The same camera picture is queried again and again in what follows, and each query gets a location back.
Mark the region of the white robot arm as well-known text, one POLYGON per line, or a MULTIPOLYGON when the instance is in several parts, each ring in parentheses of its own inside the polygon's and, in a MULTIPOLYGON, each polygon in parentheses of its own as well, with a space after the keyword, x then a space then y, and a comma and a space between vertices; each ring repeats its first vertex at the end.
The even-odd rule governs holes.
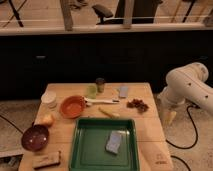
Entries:
POLYGON ((178 67, 166 75, 166 86, 158 95, 162 105, 161 120, 170 125, 175 109, 189 100, 213 115, 213 88, 205 83, 209 77, 207 67, 199 62, 178 67))

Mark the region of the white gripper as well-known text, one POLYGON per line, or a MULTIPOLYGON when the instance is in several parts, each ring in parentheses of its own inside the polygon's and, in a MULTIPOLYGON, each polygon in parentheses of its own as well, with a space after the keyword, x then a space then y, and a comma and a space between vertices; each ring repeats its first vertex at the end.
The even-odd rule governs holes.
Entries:
POLYGON ((163 124, 165 126, 169 126, 176 117, 177 112, 173 110, 177 107, 177 105, 169 101, 164 92, 161 92, 157 98, 160 100, 160 105, 164 112, 163 124))

